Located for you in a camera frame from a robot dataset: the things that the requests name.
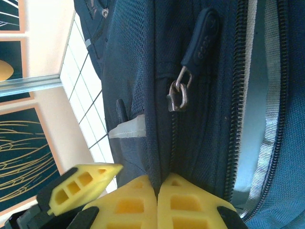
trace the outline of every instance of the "yellow plastic object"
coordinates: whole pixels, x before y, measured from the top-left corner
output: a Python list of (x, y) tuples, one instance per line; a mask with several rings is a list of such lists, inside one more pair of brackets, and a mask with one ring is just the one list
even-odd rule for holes
[(0, 81), (9, 79), (14, 73), (14, 69), (5, 61), (0, 60)]
[(118, 164), (77, 165), (78, 170), (53, 189), (50, 210), (58, 216), (98, 198), (123, 168)]
[(158, 196), (158, 229), (227, 229), (218, 206), (236, 211), (227, 201), (170, 174)]
[(87, 204), (99, 208), (91, 229), (157, 229), (157, 200), (148, 176)]

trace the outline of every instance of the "zipper pull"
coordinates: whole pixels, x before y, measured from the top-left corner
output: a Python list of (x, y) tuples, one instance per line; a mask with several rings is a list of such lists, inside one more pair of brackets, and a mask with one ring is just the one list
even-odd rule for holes
[[(192, 83), (193, 76), (199, 75), (219, 33), (219, 16), (212, 8), (203, 9), (197, 19), (192, 39), (181, 61), (183, 66), (177, 80), (173, 81), (167, 95), (168, 109), (172, 111), (185, 111), (188, 99), (187, 90)], [(188, 74), (189, 81), (185, 85), (181, 82)]]

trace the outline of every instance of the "framed picture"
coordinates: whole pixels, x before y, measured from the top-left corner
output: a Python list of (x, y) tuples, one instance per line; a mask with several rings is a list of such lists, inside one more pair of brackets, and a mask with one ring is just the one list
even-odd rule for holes
[(0, 0), (0, 33), (24, 33), (24, 0)]
[[(0, 81), (27, 77), (25, 38), (0, 38), (0, 69)], [(2, 96), (0, 97), (0, 105), (33, 98), (33, 93)]]
[(39, 108), (0, 113), (0, 216), (35, 199), (63, 173)]

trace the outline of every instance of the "zipper teeth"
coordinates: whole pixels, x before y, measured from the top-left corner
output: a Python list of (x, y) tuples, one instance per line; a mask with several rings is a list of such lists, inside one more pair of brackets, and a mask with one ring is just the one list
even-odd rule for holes
[(236, 32), (234, 44), (234, 74), (231, 108), (230, 143), (227, 170), (224, 184), (224, 199), (231, 202), (236, 180), (237, 161), (240, 151), (240, 139), (244, 109), (244, 73), (245, 47), (247, 32), (248, 0), (239, 0), (237, 4)]
[(285, 1), (278, 0), (277, 1), (277, 10), (278, 10), (278, 18), (279, 18), (279, 35), (280, 35), (280, 50), (281, 50), (281, 92), (280, 92), (280, 111), (278, 118), (278, 128), (276, 135), (276, 142), (274, 146), (274, 153), (272, 162), (270, 165), (270, 171), (268, 174), (268, 178), (265, 182), (265, 187), (262, 191), (262, 196), (254, 210), (249, 214), (245, 215), (243, 220), (249, 221), (260, 209), (263, 205), (273, 178), (275, 176), (275, 171), (278, 163), (278, 159), (280, 156), (280, 148), (283, 140), (284, 134), (284, 125), (285, 125), (285, 116), (286, 116), (286, 102), (287, 102), (287, 91), (288, 91), (288, 51), (287, 51), (287, 27), (286, 27), (286, 19), (285, 19)]
[(171, 148), (171, 157), (170, 157), (170, 171), (173, 168), (176, 149), (177, 149), (177, 140), (178, 140), (178, 114), (176, 112), (172, 113), (172, 148)]

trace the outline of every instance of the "gold line pattern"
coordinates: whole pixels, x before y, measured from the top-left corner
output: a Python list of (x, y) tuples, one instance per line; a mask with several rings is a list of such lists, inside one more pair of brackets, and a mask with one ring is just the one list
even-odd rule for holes
[(33, 121), (0, 122), (0, 202), (19, 197), (58, 173), (44, 133), (34, 131), (36, 125), (41, 128)]

